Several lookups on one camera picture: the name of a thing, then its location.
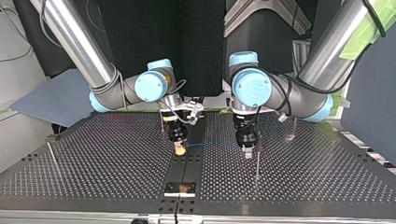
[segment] black cable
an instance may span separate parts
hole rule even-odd
[[[24,54],[22,54],[18,57],[15,57],[15,58],[0,60],[0,63],[5,63],[5,62],[10,62],[10,61],[15,61],[15,60],[21,59],[21,58],[25,57],[26,55],[28,55],[30,53],[30,51],[32,51],[32,49],[33,49],[32,46],[29,46],[29,49]]]
[[[292,86],[293,86],[292,82],[288,79],[288,99],[290,98],[291,90],[293,89]],[[286,103],[287,103],[287,101],[286,101],[286,98],[285,98],[285,100],[283,100],[282,104],[280,104],[280,106],[277,109],[275,109],[275,110],[278,111],[278,110],[282,109],[283,106],[285,106]]]
[[[0,60],[0,63],[5,63],[5,62],[15,61],[15,60],[18,60],[18,59],[21,59],[21,58],[25,57],[26,55],[28,55],[28,54],[30,53],[30,51],[32,51],[33,48],[32,48],[32,45],[29,43],[29,41],[26,39],[26,37],[23,35],[23,33],[18,29],[17,25],[16,25],[16,24],[12,21],[12,19],[8,16],[8,14],[6,13],[6,10],[11,11],[11,12],[14,13],[16,16],[19,16],[19,15],[18,15],[18,12],[15,11],[15,9],[13,9],[13,8],[5,7],[5,6],[1,5],[1,4],[0,4],[0,9],[1,9],[1,12],[4,13],[3,15],[6,17],[7,21],[9,22],[9,24],[11,24],[11,25],[14,27],[14,29],[18,32],[18,34],[20,35],[20,37],[29,45],[29,49],[26,50],[26,52],[23,53],[22,55],[17,56],[17,57],[14,57],[14,58],[9,58],[9,59]]]
[[[295,67],[297,74],[300,73],[300,68],[297,66],[297,59],[294,54],[293,39],[294,39],[294,23],[296,22],[298,8],[299,8],[298,4],[296,4],[296,8],[294,9],[294,13],[293,13],[293,20],[291,21],[291,59],[293,60],[292,62],[294,64],[293,67]]]
[[[243,130],[247,129],[248,127],[250,127],[251,125],[253,125],[253,123],[258,120],[258,117],[259,117],[259,114],[260,114],[260,110],[262,110],[261,106],[259,106],[259,108],[257,108],[257,112],[256,112],[256,114],[254,114],[253,119],[247,125],[245,125],[244,127],[239,128],[238,131],[243,131]]]
[[[386,36],[385,28],[384,28],[381,20],[378,18],[378,15],[376,14],[373,6],[370,4],[370,2],[368,0],[362,0],[362,1],[363,1],[364,6],[367,8],[370,16],[372,17],[377,29],[379,30],[379,33],[381,34],[382,37],[385,37]],[[296,18],[296,15],[297,15],[297,11],[298,11],[298,5],[296,5],[296,8],[294,9],[293,20],[292,20],[292,23],[291,23],[291,41],[292,41],[293,35],[294,35],[294,23],[295,23],[295,18]],[[333,90],[330,90],[330,91],[324,91],[324,90],[315,88],[315,87],[305,83],[303,80],[301,80],[298,75],[297,75],[297,78],[294,78],[294,77],[291,77],[291,76],[288,76],[288,75],[285,75],[285,74],[282,74],[282,73],[278,73],[278,72],[277,73],[279,75],[282,75],[285,78],[287,78],[287,79],[299,84],[300,86],[302,86],[302,87],[304,87],[304,88],[306,88],[306,89],[308,89],[310,91],[314,91],[314,92],[317,92],[317,93],[320,93],[320,94],[333,94],[333,93],[338,92],[341,89],[343,89],[345,87],[345,85],[348,83],[348,81],[352,78],[352,75],[353,75],[354,71],[356,70],[356,67],[357,67],[359,61],[361,60],[362,55],[367,51],[368,48],[370,48],[370,46],[371,46],[370,44],[367,45],[366,48],[361,53],[361,55],[359,55],[358,59],[355,61],[350,73],[348,74],[348,76],[347,76],[346,80],[343,82],[343,84],[341,84],[339,87],[337,87],[337,88],[335,88]],[[295,54],[294,54],[294,49],[292,50],[291,56],[292,56],[292,59],[293,59],[294,67],[296,68],[296,70],[297,70],[297,72],[299,74],[300,72],[298,71],[297,60],[296,60],[296,57],[295,57]]]
[[[105,31],[104,29],[101,29],[98,25],[96,25],[96,24],[93,22],[93,20],[92,20],[92,18],[91,18],[91,15],[90,15],[90,11],[88,10],[88,8],[89,8],[89,3],[90,3],[90,0],[87,0],[87,3],[85,4],[85,11],[87,12],[88,20],[91,22],[91,24],[92,24],[98,31],[100,31],[100,32],[102,32],[102,33],[106,33],[106,31]]]
[[[204,96],[200,96],[196,102],[200,103],[200,104],[203,104],[204,103],[204,99],[205,99]]]
[[[373,19],[376,28],[378,29],[379,33],[381,36],[384,38],[387,36],[387,32],[385,31],[384,24],[382,24],[381,20],[378,17],[378,14],[376,14],[375,9],[373,8],[373,5],[370,4],[369,0],[362,0],[364,6],[367,8],[369,11],[369,14],[371,18]]]
[[[50,35],[47,33],[46,27],[44,25],[44,20],[46,19],[46,17],[45,17],[46,4],[47,4],[47,0],[41,1],[41,9],[40,9],[40,13],[39,13],[39,21],[40,21],[41,31],[43,32],[44,36],[49,40],[49,42],[51,42],[53,45],[62,49],[63,47],[60,44],[56,43],[56,41],[53,40],[50,37]]]
[[[290,117],[291,116],[291,103],[290,103],[288,94],[286,93],[285,89],[280,84],[280,82],[276,78],[273,77],[273,74],[268,73],[268,75],[269,75],[268,77],[271,78],[276,83],[276,85],[279,87],[280,91],[282,91],[282,94],[283,94],[284,98],[283,98],[283,102],[281,104],[283,105],[284,102],[286,102],[286,104],[288,105],[288,108],[289,108],[289,113],[286,114],[286,115],[288,117]]]
[[[361,58],[363,57],[364,53],[365,53],[365,52],[367,51],[367,49],[370,48],[370,47],[371,47],[371,44],[367,45],[366,48],[364,48],[364,50],[361,52],[361,55],[359,55],[358,59],[356,59],[355,63],[353,64],[352,69],[351,69],[350,72],[349,72],[349,75],[347,76],[347,78],[346,78],[346,80],[343,82],[343,84],[341,84],[339,87],[337,87],[337,88],[335,88],[334,90],[331,90],[331,91],[323,91],[323,90],[320,90],[320,89],[318,89],[318,88],[315,88],[315,87],[313,87],[313,86],[311,86],[311,85],[306,84],[304,81],[302,81],[302,80],[301,80],[300,78],[298,78],[298,77],[295,78],[295,77],[288,76],[288,75],[286,75],[286,74],[282,74],[282,73],[279,73],[279,74],[282,75],[283,77],[285,77],[285,78],[287,78],[287,79],[293,81],[294,83],[296,83],[296,84],[298,84],[298,85],[300,85],[300,86],[302,86],[302,87],[304,87],[304,88],[310,90],[310,91],[314,91],[314,92],[317,92],[317,93],[320,93],[320,94],[333,94],[333,93],[335,93],[335,92],[340,91],[341,89],[343,89],[343,88],[345,87],[345,85],[348,83],[348,81],[352,78],[352,75],[353,75],[353,73],[355,72],[356,68],[358,67],[358,64],[359,64],[359,62],[361,61]]]

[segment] gray panel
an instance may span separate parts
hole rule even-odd
[[[3,174],[0,209],[156,213],[162,207],[174,147],[159,114],[99,114],[51,145],[57,162],[42,148]]]
[[[342,125],[362,142],[396,164],[396,25],[362,57],[353,75]]]
[[[232,115],[206,114],[202,172],[188,165],[185,181],[200,180],[194,214],[271,217],[396,218],[396,176],[328,124],[261,115],[261,179],[255,153],[246,160],[234,142]]]
[[[77,69],[70,69],[22,97],[12,109],[51,123],[70,127],[93,108],[90,87]]]
[[[206,113],[174,157],[158,114],[82,121],[0,174],[0,210],[260,217],[396,218],[396,176],[328,124],[260,115],[261,179],[234,140],[232,114]],[[195,198],[164,198],[167,182],[194,182]]]

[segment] white surface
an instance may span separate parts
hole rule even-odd
[[[0,121],[0,173],[44,145],[52,133],[46,121],[23,114]]]
[[[0,0],[0,3],[13,7],[11,1]],[[29,49],[3,13],[0,13],[0,61],[18,57]],[[6,13],[24,34],[19,17],[9,10]],[[0,62],[0,71],[0,105],[21,98],[46,81],[33,50],[21,59]]]
[[[0,0],[0,3],[14,8],[11,0]],[[19,17],[9,10],[6,13],[24,34]],[[18,57],[28,49],[29,45],[1,12],[0,61]],[[45,82],[33,50],[18,60],[0,62],[0,110]],[[0,114],[0,172],[42,146],[50,134],[52,129],[46,121],[13,111]]]

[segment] metal rod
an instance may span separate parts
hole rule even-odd
[[[256,180],[260,179],[260,151],[257,152],[257,164],[256,164]]]
[[[48,27],[75,63],[92,88],[100,88],[115,76],[114,67],[106,59],[71,0],[30,0],[41,13],[44,10]]]
[[[286,134],[286,141],[291,141],[296,137],[296,126],[297,126],[297,118],[294,118],[293,122],[293,132]]]
[[[165,128],[163,127],[163,113],[160,111],[160,120],[161,120],[161,132],[165,132]]]
[[[58,165],[58,162],[56,161],[56,157],[55,154],[53,153],[52,145],[50,144],[50,142],[47,142],[47,146],[49,147],[49,152],[53,159],[53,162],[55,163],[55,165]]]
[[[299,78],[324,91],[343,83],[355,61],[342,59],[340,54],[366,14],[367,8],[361,0],[345,1],[319,40]]]

